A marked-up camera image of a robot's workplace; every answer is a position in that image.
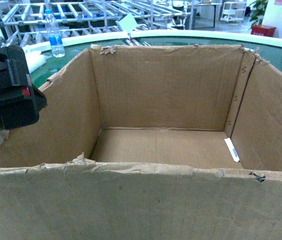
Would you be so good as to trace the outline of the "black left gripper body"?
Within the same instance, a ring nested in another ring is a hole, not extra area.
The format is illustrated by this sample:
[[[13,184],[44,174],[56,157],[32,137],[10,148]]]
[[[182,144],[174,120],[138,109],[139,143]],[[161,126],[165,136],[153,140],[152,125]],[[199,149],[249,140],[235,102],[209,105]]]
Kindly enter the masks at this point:
[[[45,95],[31,81],[23,49],[0,48],[0,130],[37,123],[46,106]]]

